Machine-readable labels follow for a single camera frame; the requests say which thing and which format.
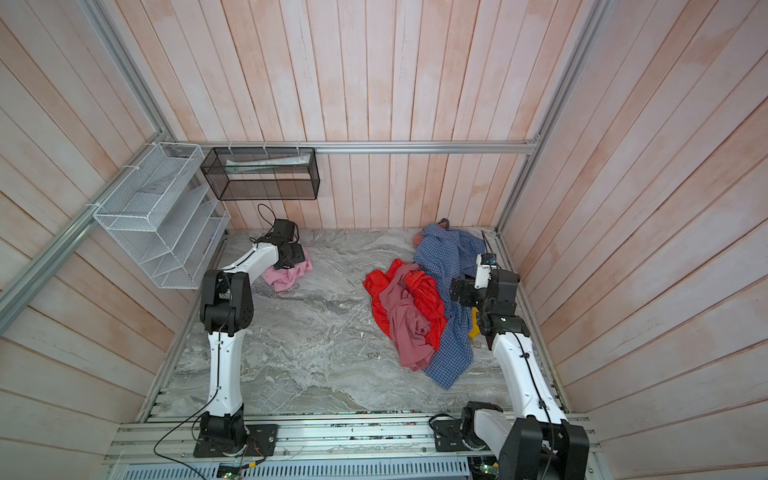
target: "plaid shirt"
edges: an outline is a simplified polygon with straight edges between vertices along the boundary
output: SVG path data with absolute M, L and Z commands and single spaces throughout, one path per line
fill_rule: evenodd
M 472 363 L 468 337 L 472 329 L 472 309 L 451 300 L 451 280 L 462 274 L 475 275 L 477 256 L 485 252 L 485 242 L 464 231 L 444 230 L 434 224 L 427 226 L 422 236 L 424 240 L 413 260 L 437 282 L 448 319 L 440 338 L 440 350 L 423 372 L 442 388 L 449 389 Z

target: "black mesh basket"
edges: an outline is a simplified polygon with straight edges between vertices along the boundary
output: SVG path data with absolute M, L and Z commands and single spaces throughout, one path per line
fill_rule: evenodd
M 313 148 L 216 147 L 200 168 L 219 200 L 315 200 Z

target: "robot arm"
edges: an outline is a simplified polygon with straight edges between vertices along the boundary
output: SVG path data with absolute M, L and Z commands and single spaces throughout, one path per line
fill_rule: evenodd
M 245 448 L 240 361 L 245 329 L 253 319 L 251 279 L 270 266 L 289 269 L 305 260 L 301 245 L 293 241 L 295 231 L 294 222 L 275 219 L 272 230 L 243 256 L 203 276 L 200 321 L 210 344 L 210 382 L 208 404 L 200 417 L 202 450 L 232 456 Z
M 492 253 L 483 253 L 474 279 L 452 282 L 452 300 L 479 310 L 480 333 L 502 368 L 516 417 L 509 422 L 498 406 L 469 402 L 462 414 L 462 435 L 468 445 L 487 445 L 493 451 L 499 478 L 539 478 L 545 462 L 548 478 L 582 480 L 587 434 L 568 423 L 538 368 L 528 327 L 515 315 L 519 281 L 519 275 L 498 268 Z M 550 453 L 542 460 L 544 440 L 550 443 Z

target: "black cable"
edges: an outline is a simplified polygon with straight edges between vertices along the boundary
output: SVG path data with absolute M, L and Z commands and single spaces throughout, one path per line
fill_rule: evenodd
M 267 220 L 266 218 L 264 218 L 264 215 L 261 214 L 261 207 L 266 207 L 270 211 L 270 213 L 272 214 L 272 221 L 271 222 L 269 220 Z M 267 205 L 267 204 L 258 204 L 258 205 L 256 205 L 256 211 L 259 212 L 259 217 L 261 217 L 262 220 L 264 220 L 269 225 L 271 225 L 272 228 L 275 227 L 275 220 L 277 220 L 277 215 L 275 215 L 274 210 L 272 210 L 269 205 Z
M 552 419 L 549 416 L 549 410 L 547 409 L 547 405 L 544 402 L 544 397 L 541 396 L 541 393 L 538 391 L 538 386 L 536 386 L 536 379 L 533 376 L 533 369 L 531 368 L 531 363 L 528 361 L 529 355 L 525 352 L 525 349 L 523 348 L 523 343 L 520 341 L 520 338 L 517 336 L 517 334 L 512 333 L 512 335 L 518 341 L 518 345 L 520 346 L 520 351 L 522 352 L 521 356 L 525 359 L 525 365 L 528 367 L 528 374 L 531 376 L 531 381 L 533 382 L 533 388 L 536 389 L 536 395 L 538 396 L 539 406 L 544 409 L 544 414 L 547 416 L 547 421 L 549 422 L 549 429 L 552 434 L 552 444 L 549 445 L 549 457 L 547 458 L 547 466 L 544 467 L 544 472 L 541 474 L 541 480 L 544 480 L 544 477 L 547 475 L 547 470 L 549 470 L 549 465 L 552 462 L 552 456 L 554 455 L 554 427 L 552 426 Z
M 488 239 L 485 238 L 485 232 L 481 231 L 480 234 L 482 235 L 482 239 L 485 242 L 485 246 L 488 248 L 488 251 L 495 255 L 496 253 L 491 248 L 491 244 L 488 242 Z
M 202 412 L 202 411 L 203 411 L 203 410 L 204 410 L 206 407 L 208 407 L 208 406 L 210 405 L 210 403 L 211 403 L 211 402 L 212 402 L 212 401 L 213 401 L 213 400 L 216 398 L 216 395 L 217 395 L 217 394 L 218 394 L 218 392 L 219 392 L 219 379 L 220 379 L 220 373 L 221 373 L 221 329 L 224 327 L 224 325 L 226 325 L 226 324 L 227 324 L 227 322 L 229 322 L 229 319 L 230 319 L 230 315 L 227 315 L 227 321 L 226 321 L 226 322 L 224 322 L 224 323 L 222 323 L 222 324 L 221 324 L 221 327 L 219 327 L 219 343 L 217 344 L 217 351 L 216 351 L 216 391 L 214 392 L 214 396 L 210 397 L 210 400 L 208 400 L 208 403 L 206 403 L 205 405 L 201 406 L 199 410 L 197 410 L 197 411 L 196 411 L 195 413 L 193 413 L 192 415 L 188 416 L 188 417 L 187 417 L 185 420 L 182 420 L 181 422 L 179 422 L 179 424 L 178 424 L 178 425 L 176 425 L 176 426 L 175 426 L 175 427 L 173 427 L 173 428 L 172 428 L 172 429 L 171 429 L 171 430 L 170 430 L 168 433 L 166 433 L 165 435 L 163 435 L 163 436 L 162 436 L 162 438 L 160 438 L 160 440 L 157 440 L 157 443 L 155 443 L 155 444 L 154 444 L 154 447 L 152 447 L 152 452 L 153 452 L 155 455 L 157 455 L 158 457 L 161 457 L 161 458 L 165 458 L 166 460 L 171 460 L 172 462 L 176 462 L 176 463 L 179 463 L 179 464 L 182 464 L 182 465 L 184 465 L 185 467 L 187 467 L 187 468 L 188 468 L 188 469 L 190 469 L 191 471 L 193 471 L 193 472 L 197 473 L 197 474 L 200 476 L 200 478 L 202 478 L 203 480 L 208 480 L 208 479 L 207 479 L 207 478 L 205 478 L 205 477 L 203 476 L 203 474 L 202 474 L 202 473 L 200 473 L 200 472 L 199 472 L 199 471 L 198 471 L 196 468 L 194 468 L 192 465 L 189 465 L 189 464 L 187 464 L 187 463 L 184 463 L 184 462 L 182 462 L 181 460 L 176 460 L 175 458 L 167 457 L 167 456 L 165 456 L 165 455 L 163 455 L 163 454 L 161 454 L 161 453 L 157 453 L 157 446 L 160 444 L 160 442 L 162 442 L 163 440 L 165 440 L 165 438 L 166 438 L 167 436 L 169 436 L 171 433 L 175 432 L 175 431 L 176 431 L 176 429 L 178 429 L 179 427 L 181 427 L 183 424 L 185 424 L 185 423 L 189 422 L 189 421 L 190 421 L 190 419 L 191 419 L 192 417 L 194 417 L 195 415 L 197 415 L 198 413 Z

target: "wooden wall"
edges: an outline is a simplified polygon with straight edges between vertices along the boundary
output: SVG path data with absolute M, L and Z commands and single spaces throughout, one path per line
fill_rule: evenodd
M 617 2 L 505 231 L 616 478 L 768 475 L 766 25 Z
M 77 2 L 0 2 L 0 289 L 155 129 Z M 5 477 L 90 478 L 187 310 L 101 229 L 0 339 Z
M 524 140 L 594 0 L 104 0 L 178 138 Z M 321 155 L 305 228 L 498 222 L 514 154 Z M 265 224 L 230 203 L 235 227 Z

